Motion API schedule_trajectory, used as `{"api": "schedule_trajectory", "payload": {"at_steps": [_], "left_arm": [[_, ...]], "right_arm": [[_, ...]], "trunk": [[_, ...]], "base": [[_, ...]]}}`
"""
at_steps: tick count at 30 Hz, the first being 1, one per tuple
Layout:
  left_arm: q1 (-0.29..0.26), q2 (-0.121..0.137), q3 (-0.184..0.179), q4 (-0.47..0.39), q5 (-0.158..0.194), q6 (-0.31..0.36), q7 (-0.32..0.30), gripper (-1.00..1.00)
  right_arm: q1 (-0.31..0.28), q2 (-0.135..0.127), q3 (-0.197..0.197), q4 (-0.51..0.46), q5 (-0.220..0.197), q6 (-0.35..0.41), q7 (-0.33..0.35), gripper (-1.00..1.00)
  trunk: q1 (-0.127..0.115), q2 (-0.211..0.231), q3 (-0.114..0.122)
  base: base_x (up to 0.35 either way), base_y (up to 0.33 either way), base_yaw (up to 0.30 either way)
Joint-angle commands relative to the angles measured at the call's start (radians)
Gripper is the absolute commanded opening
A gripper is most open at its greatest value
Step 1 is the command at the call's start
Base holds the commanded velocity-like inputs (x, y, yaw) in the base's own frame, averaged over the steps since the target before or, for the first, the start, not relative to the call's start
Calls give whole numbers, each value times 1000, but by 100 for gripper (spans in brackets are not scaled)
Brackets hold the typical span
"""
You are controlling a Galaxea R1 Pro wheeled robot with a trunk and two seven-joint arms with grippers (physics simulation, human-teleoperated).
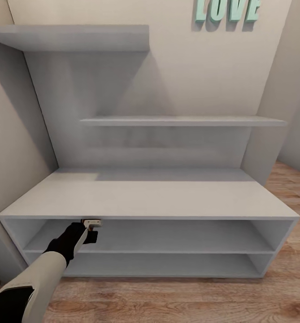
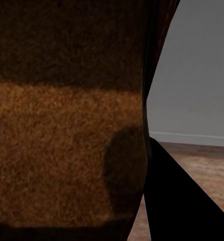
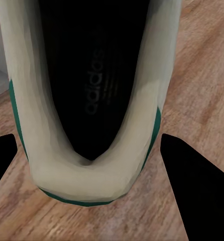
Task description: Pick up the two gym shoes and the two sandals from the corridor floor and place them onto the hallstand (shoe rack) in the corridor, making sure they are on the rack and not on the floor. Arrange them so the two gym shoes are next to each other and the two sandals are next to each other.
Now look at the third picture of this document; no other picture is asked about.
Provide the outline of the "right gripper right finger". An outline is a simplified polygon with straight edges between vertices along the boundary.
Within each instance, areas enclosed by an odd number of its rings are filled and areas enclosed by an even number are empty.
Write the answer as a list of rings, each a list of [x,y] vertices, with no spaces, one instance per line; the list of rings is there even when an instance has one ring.
[[[224,241],[224,172],[175,136],[160,152],[189,241]]]

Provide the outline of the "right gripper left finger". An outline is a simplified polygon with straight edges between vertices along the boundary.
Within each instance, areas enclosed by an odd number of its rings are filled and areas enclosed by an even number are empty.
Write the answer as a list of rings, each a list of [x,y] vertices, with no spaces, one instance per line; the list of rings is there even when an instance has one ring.
[[[13,134],[0,137],[0,180],[17,151],[17,143]]]

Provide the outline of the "gym shoe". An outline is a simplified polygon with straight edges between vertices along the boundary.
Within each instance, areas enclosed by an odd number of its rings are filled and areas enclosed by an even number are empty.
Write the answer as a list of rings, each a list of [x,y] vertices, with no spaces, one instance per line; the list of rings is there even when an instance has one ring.
[[[161,124],[182,0],[0,0],[34,184],[77,206],[129,193]]]

